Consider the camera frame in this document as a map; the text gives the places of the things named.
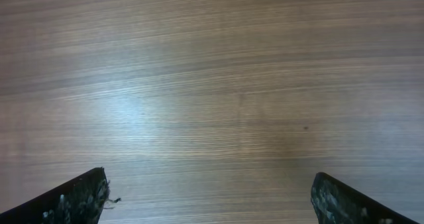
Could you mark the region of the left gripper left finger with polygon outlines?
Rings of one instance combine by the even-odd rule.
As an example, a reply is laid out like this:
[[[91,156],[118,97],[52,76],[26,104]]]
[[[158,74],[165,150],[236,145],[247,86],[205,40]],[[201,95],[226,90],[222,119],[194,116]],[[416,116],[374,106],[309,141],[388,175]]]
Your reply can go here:
[[[103,167],[72,180],[1,214],[1,224],[98,224],[110,203],[110,182]]]

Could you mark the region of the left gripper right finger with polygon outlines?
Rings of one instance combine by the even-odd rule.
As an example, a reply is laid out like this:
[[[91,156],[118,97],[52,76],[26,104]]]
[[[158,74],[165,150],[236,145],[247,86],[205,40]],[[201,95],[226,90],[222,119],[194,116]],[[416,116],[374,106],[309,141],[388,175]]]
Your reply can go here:
[[[324,172],[316,173],[311,203],[319,224],[418,224]]]

